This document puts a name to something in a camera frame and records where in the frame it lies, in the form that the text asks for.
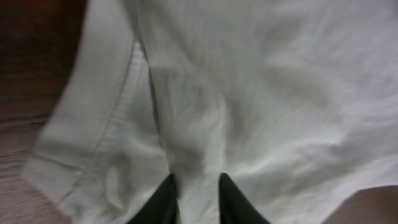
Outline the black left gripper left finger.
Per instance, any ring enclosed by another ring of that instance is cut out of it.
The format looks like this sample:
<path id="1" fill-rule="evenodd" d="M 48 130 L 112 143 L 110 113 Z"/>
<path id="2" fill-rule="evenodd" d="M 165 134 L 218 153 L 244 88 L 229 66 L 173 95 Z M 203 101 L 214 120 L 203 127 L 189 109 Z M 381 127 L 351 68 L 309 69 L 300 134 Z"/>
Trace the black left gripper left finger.
<path id="1" fill-rule="evenodd" d="M 177 194 L 175 176 L 169 174 L 127 224 L 176 224 Z"/>

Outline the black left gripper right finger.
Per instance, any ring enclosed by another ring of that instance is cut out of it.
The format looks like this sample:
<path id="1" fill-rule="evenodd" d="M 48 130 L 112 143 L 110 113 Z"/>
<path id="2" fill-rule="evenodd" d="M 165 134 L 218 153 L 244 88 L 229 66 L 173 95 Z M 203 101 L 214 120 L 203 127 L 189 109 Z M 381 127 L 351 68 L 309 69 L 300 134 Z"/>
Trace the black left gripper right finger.
<path id="1" fill-rule="evenodd" d="M 218 181 L 220 224 L 271 224 L 244 196 L 226 173 Z"/>

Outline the white t-shirt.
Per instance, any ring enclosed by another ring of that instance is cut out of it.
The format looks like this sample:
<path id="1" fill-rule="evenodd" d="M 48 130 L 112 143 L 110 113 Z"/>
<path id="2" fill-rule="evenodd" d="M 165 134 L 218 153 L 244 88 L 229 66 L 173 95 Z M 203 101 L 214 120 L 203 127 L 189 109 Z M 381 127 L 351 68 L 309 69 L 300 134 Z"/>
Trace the white t-shirt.
<path id="1" fill-rule="evenodd" d="M 181 223 L 227 173 L 273 223 L 397 184 L 394 0 L 89 1 L 25 179 L 73 223 L 126 223 L 175 174 Z"/>

